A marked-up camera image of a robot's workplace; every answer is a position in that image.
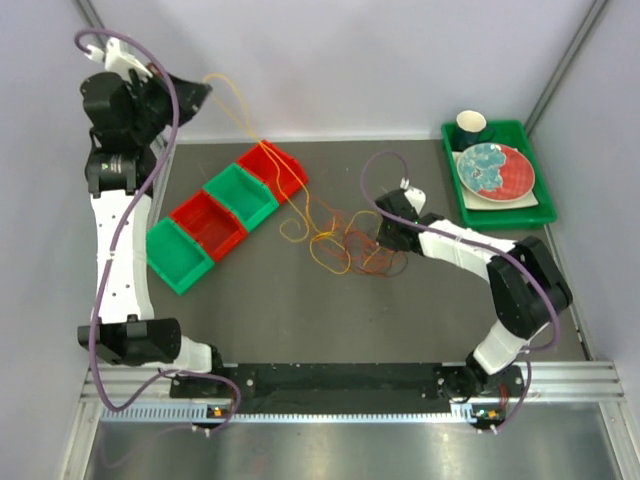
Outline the red and blue plate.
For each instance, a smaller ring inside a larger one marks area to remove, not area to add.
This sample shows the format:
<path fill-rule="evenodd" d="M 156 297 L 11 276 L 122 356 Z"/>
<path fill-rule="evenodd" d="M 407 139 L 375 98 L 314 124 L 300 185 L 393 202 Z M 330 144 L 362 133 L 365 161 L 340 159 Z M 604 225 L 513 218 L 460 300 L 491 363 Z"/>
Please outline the red and blue plate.
<path fill-rule="evenodd" d="M 533 191 L 536 183 L 533 165 L 523 153 L 493 142 L 461 152 L 456 171 L 468 191 L 492 203 L 520 200 Z"/>

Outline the red bin far end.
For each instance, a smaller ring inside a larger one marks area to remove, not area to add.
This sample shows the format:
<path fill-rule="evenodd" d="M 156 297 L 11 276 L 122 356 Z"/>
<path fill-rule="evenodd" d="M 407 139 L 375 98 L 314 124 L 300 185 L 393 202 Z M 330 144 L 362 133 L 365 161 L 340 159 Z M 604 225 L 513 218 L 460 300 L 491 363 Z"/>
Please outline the red bin far end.
<path fill-rule="evenodd" d="M 264 183 L 279 204 L 285 203 L 309 181 L 294 157 L 266 140 L 252 147 L 236 163 Z"/>

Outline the white square plate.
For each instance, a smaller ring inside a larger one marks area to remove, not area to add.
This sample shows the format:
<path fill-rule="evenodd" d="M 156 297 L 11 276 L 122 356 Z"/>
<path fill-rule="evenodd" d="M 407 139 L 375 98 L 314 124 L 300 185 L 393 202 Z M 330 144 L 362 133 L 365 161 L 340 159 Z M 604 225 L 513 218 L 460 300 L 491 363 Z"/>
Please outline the white square plate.
<path fill-rule="evenodd" d="M 454 152 L 457 153 L 457 155 L 455 155 L 455 158 L 457 160 L 458 156 L 460 155 L 461 152 Z M 531 193 L 529 193 L 528 195 L 526 195 L 524 198 L 521 198 L 520 200 L 517 201 L 513 201 L 513 202 L 507 202 L 507 203 L 500 203 L 502 208 L 504 209 L 509 209 L 509 208 L 522 208 L 525 206 L 531 206 L 531 205 L 536 205 L 537 201 L 535 199 L 532 199 L 530 197 Z M 478 198 L 475 199 L 474 197 L 465 197 L 465 204 L 468 208 L 471 209 L 497 209 L 497 206 L 494 206 L 492 202 L 489 202 L 487 200 L 484 200 L 482 198 Z"/>

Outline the aluminium frame rail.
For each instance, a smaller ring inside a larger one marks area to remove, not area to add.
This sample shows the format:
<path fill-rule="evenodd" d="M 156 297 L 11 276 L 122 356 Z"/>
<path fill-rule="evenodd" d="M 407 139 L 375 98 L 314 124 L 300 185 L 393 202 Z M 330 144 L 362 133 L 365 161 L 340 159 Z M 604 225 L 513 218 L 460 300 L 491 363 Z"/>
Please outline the aluminium frame rail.
<path fill-rule="evenodd" d="M 529 402 L 621 402 L 624 391 L 610 362 L 523 362 L 515 364 L 516 386 L 528 386 Z M 99 367 L 105 391 L 116 402 L 131 397 L 144 382 L 158 374 L 153 367 Z"/>

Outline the dark green cup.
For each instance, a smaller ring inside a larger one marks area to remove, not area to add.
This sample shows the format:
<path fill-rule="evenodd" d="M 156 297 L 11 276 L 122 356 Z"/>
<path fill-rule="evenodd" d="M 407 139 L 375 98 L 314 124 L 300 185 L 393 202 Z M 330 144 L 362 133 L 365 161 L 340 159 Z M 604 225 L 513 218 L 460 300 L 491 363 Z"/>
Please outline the dark green cup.
<path fill-rule="evenodd" d="M 475 110 L 464 110 L 457 114 L 451 137 L 454 151 L 465 149 L 484 142 L 490 142 L 495 136 L 495 129 L 488 125 L 483 114 Z"/>

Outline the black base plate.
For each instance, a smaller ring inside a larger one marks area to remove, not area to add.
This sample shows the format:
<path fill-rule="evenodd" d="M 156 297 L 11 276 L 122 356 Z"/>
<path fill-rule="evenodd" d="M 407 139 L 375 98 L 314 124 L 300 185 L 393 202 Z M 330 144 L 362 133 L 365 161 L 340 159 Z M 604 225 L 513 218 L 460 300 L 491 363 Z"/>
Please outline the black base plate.
<path fill-rule="evenodd" d="M 444 413 L 454 401 L 516 399 L 515 364 L 488 376 L 463 363 L 241 363 L 217 374 L 240 389 L 241 414 Z"/>

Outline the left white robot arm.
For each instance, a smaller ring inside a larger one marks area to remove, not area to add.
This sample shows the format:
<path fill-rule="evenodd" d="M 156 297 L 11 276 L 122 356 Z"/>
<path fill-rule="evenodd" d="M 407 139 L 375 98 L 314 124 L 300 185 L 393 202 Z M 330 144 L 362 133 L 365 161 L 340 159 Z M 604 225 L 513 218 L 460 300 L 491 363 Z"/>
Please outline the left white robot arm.
<path fill-rule="evenodd" d="M 206 83 L 163 76 L 110 37 L 88 46 L 104 70 L 81 85 L 91 122 L 85 178 L 97 233 L 96 304 L 77 341 L 96 361 L 119 366 L 191 370 L 205 396 L 226 387 L 215 349 L 186 337 L 178 320 L 160 318 L 147 281 L 147 231 L 159 166 L 173 153 L 164 136 L 189 122 L 211 92 Z"/>

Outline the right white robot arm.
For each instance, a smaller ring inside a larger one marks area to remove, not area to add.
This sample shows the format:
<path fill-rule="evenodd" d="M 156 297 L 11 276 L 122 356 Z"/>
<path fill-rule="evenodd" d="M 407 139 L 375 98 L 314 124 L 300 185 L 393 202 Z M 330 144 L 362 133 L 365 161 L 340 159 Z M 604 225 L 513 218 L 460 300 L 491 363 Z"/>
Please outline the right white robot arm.
<path fill-rule="evenodd" d="M 421 215 L 425 203 L 426 194 L 414 187 L 378 197 L 374 205 L 382 222 L 376 241 L 389 250 L 450 263 L 488 283 L 497 320 L 465 360 L 469 388 L 487 396 L 502 385 L 503 371 L 547 326 L 558 337 L 559 315 L 572 305 L 573 293 L 539 238 L 485 236 L 441 215 Z"/>

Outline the large green tray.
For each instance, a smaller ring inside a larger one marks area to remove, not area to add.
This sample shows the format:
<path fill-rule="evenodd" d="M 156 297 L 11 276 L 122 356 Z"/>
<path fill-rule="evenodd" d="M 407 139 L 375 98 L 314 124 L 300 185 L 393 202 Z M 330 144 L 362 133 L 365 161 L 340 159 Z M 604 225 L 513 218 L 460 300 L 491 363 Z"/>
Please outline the large green tray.
<path fill-rule="evenodd" d="M 516 148 L 530 161 L 536 175 L 530 197 L 535 199 L 537 204 L 504 209 L 500 203 L 494 202 L 493 205 L 497 206 L 497 209 L 468 208 L 465 204 L 465 197 L 474 197 L 475 199 L 478 197 L 463 186 L 457 174 L 455 158 L 457 153 L 453 152 L 451 146 L 455 123 L 444 123 L 441 125 L 444 151 L 462 223 L 466 227 L 479 231 L 537 229 L 553 223 L 557 219 L 556 209 L 522 123 L 518 120 L 495 120 L 490 121 L 488 126 L 495 129 L 495 142 Z"/>

